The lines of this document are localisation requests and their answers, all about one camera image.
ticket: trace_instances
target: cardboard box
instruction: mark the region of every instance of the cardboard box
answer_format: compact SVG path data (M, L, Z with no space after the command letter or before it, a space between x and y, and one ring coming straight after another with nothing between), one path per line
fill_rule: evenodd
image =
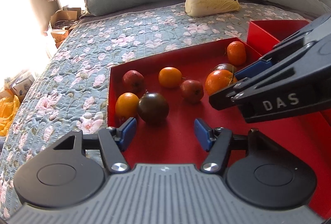
M60 42L56 43L55 44L56 48L59 48L62 43L63 43L63 41L60 41Z
M12 91L20 98L25 96L34 83L35 77L31 72L25 72L12 84Z
M5 97L12 97L14 96L14 93L10 89L4 89L2 88L0 90L0 100Z
M76 20L79 20L80 15L82 14L82 9L80 7L63 7L64 11L76 11L77 12L77 18Z
M69 35L69 30L51 30L51 35L55 39L55 43L65 40Z
M20 102L20 103L23 102L25 96L26 96L26 94L25 94L25 95L18 96L18 99L19 99L19 102Z
M54 23L60 20L77 20L77 11L58 10L51 16L51 25L54 29Z

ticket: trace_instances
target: bedspread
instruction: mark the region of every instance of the bedspread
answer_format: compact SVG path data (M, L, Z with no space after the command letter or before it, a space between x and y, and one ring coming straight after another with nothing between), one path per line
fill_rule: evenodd
M0 157L0 213L19 207L13 177L17 168L74 128L84 134L105 126L109 70L155 53L238 37L246 40L249 21L303 19L257 4L204 18L191 18L183 4L125 13L79 25L37 78L10 128ZM87 155L100 164L97 151Z

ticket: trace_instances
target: red apple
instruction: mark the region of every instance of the red apple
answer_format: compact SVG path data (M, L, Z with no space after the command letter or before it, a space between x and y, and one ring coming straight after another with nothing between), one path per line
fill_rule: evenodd
M123 75L122 83L128 92L138 93L144 88L144 77L141 73L130 70Z
M180 86L180 91L182 97L190 103L198 103L204 96L203 86L196 80L185 80Z

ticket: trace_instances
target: tangerine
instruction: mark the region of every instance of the tangerine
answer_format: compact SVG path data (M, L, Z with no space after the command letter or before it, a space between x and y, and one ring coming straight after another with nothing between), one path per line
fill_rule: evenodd
M135 117L138 111L139 98L130 92L122 94L116 101L115 114L119 119Z
M234 41L228 45L226 49L229 62L233 65L239 66L246 62L245 45L242 42Z
M182 73L174 67L166 67L158 74L158 81L163 87L178 87L182 82Z
M237 81L238 80L235 78L234 74L228 70L216 70L208 75L205 88L207 94L210 96Z

